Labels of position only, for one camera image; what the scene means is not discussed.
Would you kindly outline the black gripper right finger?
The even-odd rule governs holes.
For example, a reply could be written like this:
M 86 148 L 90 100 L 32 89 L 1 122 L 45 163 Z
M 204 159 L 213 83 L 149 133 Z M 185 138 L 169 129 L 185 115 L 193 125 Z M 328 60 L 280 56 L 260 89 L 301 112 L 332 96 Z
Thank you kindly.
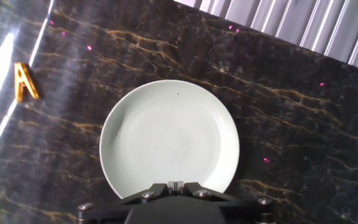
M 217 205 L 225 223 L 274 224 L 274 205 L 267 197 L 242 200 L 202 187 L 198 182 L 184 183 L 184 181 L 176 182 L 176 195 Z

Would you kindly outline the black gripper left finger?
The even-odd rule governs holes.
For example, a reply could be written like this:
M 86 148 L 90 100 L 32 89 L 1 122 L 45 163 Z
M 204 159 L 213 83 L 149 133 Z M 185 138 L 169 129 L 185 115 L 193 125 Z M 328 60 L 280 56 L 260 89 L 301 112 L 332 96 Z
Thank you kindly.
M 150 188 L 122 198 L 111 205 L 83 203 L 77 207 L 77 224 L 125 223 L 130 211 L 160 198 L 171 196 L 175 192 L 175 182 L 153 184 Z

